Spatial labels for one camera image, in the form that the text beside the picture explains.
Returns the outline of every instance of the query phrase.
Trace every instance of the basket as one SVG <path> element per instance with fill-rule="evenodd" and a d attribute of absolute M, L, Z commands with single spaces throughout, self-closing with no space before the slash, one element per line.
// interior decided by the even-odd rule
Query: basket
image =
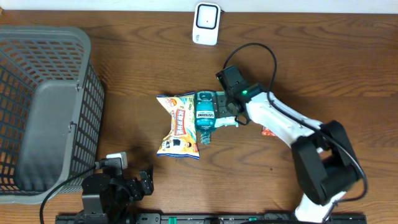
<path fill-rule="evenodd" d="M 40 203 L 93 166 L 104 90 L 90 51 L 80 29 L 0 26 L 0 203 Z"/>

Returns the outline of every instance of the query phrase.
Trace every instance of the chip bag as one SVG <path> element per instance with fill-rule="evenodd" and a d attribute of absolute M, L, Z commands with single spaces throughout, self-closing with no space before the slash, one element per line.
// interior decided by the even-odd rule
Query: chip bag
<path fill-rule="evenodd" d="M 192 157 L 199 159 L 195 129 L 195 93 L 177 96 L 157 96 L 159 103 L 172 117 L 171 131 L 163 138 L 158 156 Z"/>

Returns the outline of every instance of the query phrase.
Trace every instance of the white background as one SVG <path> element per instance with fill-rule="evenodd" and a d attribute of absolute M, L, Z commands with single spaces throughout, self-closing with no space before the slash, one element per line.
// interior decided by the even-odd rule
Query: white background
<path fill-rule="evenodd" d="M 193 0 L 0 0 L 3 9 L 183 11 Z M 398 13 L 398 0 L 213 0 L 226 12 Z"/>

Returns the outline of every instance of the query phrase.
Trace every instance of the brown wooden tabletop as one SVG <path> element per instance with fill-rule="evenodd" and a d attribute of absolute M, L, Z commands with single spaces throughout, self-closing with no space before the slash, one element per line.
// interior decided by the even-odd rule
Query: brown wooden tabletop
<path fill-rule="evenodd" d="M 107 84 L 98 159 L 126 151 L 127 176 L 155 166 L 155 191 L 136 203 L 164 213 L 256 213 L 293 210 L 302 196 L 290 149 L 261 136 L 261 127 L 226 127 L 199 144 L 200 160 L 157 157 L 170 131 L 158 94 L 221 90 L 215 78 L 226 57 L 248 42 L 275 52 L 274 93 L 320 121 L 336 119 L 369 177 L 368 196 L 337 212 L 363 212 L 368 223 L 398 218 L 398 16 L 223 13 L 216 46 L 192 42 L 192 12 L 4 11 L 0 24 L 73 26 L 91 39 L 91 59 Z M 269 83 L 263 49 L 231 61 L 252 82 Z M 360 194 L 357 183 L 348 196 Z M 46 223 L 82 209 L 81 193 L 45 207 Z M 0 205 L 0 223 L 39 223 L 39 205 Z"/>

